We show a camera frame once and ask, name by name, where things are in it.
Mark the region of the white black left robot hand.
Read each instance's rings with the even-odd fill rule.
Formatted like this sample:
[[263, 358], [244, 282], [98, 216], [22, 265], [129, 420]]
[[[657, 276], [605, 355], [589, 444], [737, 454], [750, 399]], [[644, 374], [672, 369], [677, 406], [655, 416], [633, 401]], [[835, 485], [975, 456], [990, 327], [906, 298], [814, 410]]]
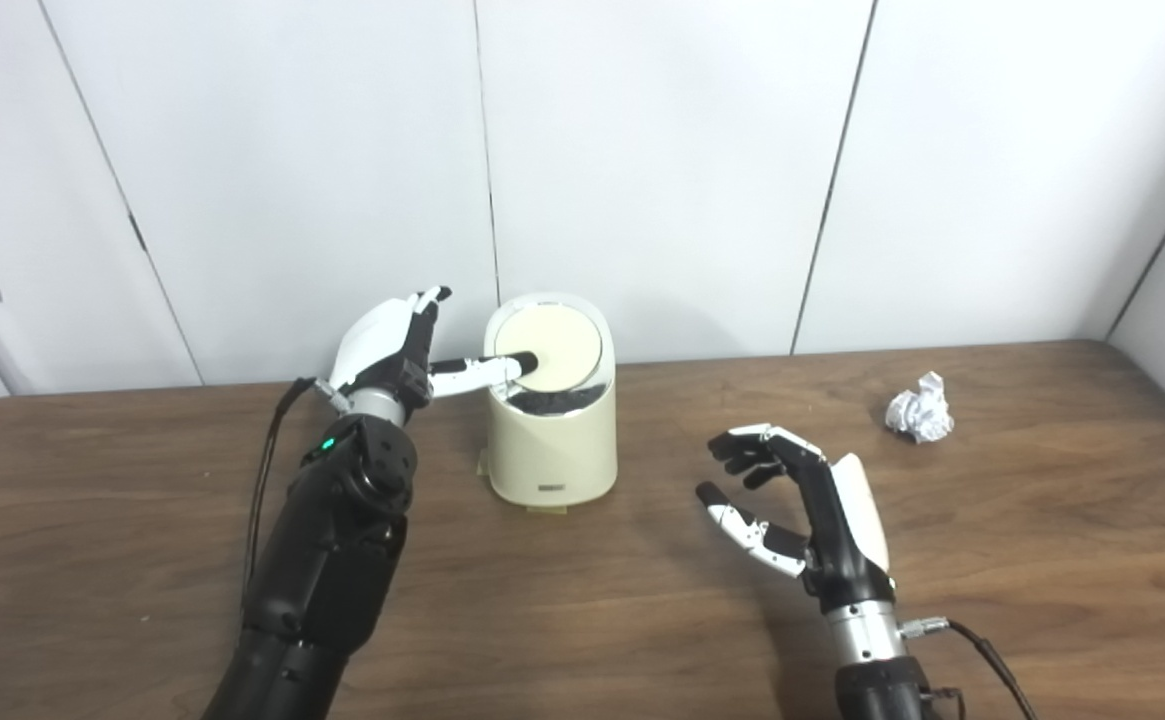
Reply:
[[431, 345], [446, 285], [384, 301], [358, 319], [336, 352], [325, 381], [317, 383], [340, 416], [370, 415], [403, 428], [435, 398], [504, 386], [538, 369], [531, 351], [509, 355], [432, 361]]

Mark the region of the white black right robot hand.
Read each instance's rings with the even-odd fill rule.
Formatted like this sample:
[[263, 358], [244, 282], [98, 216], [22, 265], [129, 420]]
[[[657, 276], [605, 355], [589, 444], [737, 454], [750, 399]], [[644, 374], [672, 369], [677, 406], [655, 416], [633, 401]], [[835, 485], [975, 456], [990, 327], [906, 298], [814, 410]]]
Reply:
[[725, 430], [707, 442], [707, 451], [728, 474], [741, 477], [746, 489], [786, 477], [800, 490], [806, 534], [757, 518], [709, 480], [698, 483], [696, 495], [709, 518], [751, 559], [800, 579], [822, 614], [896, 602], [878, 509], [856, 456], [829, 463], [818, 446], [771, 424]]

